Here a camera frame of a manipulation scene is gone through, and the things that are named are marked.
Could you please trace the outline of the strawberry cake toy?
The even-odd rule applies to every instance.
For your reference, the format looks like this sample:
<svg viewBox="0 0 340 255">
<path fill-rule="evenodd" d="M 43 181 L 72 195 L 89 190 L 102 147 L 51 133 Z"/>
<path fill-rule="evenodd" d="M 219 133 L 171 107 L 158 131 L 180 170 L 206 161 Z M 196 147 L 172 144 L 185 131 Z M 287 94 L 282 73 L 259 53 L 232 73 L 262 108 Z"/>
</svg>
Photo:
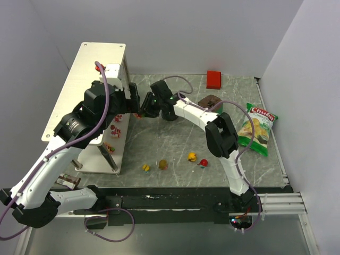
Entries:
<svg viewBox="0 0 340 255">
<path fill-rule="evenodd" d="M 112 139 L 119 139 L 121 136 L 121 129 L 115 125 L 110 126 L 110 137 Z"/>
</svg>

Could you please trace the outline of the yellow pink lion toy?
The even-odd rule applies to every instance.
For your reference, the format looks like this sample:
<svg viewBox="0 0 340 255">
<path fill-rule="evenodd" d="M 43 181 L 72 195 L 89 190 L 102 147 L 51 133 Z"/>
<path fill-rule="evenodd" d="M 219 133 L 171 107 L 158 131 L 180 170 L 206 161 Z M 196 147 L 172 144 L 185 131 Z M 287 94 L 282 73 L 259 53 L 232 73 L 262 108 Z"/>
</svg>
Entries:
<svg viewBox="0 0 340 255">
<path fill-rule="evenodd" d="M 115 148 L 111 144 L 105 142 L 104 145 L 106 146 L 110 154 L 112 154 L 115 151 Z"/>
</svg>

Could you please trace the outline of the olive round toy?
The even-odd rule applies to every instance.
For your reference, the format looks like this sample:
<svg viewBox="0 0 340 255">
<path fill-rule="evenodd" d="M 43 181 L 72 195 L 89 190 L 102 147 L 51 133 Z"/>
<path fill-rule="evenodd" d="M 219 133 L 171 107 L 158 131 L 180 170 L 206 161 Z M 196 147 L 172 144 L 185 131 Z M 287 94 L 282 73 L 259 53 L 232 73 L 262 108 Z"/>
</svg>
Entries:
<svg viewBox="0 0 340 255">
<path fill-rule="evenodd" d="M 166 170 L 168 168 L 168 162 L 164 159 L 159 161 L 158 168 L 161 170 Z"/>
</svg>

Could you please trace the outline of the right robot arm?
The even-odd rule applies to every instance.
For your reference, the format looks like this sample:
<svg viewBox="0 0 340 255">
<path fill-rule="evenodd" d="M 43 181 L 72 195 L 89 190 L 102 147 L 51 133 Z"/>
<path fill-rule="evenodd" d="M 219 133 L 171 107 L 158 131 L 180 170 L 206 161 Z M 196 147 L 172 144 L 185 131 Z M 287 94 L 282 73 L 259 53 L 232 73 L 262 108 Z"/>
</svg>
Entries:
<svg viewBox="0 0 340 255">
<path fill-rule="evenodd" d="M 238 135 L 227 113 L 210 112 L 180 94 L 174 94 L 165 81 L 153 83 L 141 106 L 140 114 L 154 118 L 162 115 L 167 121 L 182 117 L 205 132 L 207 147 L 217 157 L 229 182 L 234 199 L 245 206 L 254 197 L 239 160 Z"/>
</svg>

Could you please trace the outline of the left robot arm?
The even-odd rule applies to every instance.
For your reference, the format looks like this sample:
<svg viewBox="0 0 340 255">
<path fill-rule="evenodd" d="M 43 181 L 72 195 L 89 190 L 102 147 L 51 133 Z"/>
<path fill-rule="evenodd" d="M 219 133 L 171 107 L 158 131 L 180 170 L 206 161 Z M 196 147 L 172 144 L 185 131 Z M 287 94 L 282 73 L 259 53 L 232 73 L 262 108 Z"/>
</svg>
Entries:
<svg viewBox="0 0 340 255">
<path fill-rule="evenodd" d="M 26 176 L 13 188 L 1 190 L 1 202 L 13 209 L 18 223 L 41 228 L 68 211 L 104 208 L 105 195 L 95 185 L 66 192 L 50 189 L 67 165 L 91 140 L 103 134 L 116 115 L 139 111 L 140 96 L 135 83 L 129 83 L 129 92 L 126 98 L 123 89 L 93 81 L 84 92 L 83 101 L 62 117 L 54 136 Z"/>
</svg>

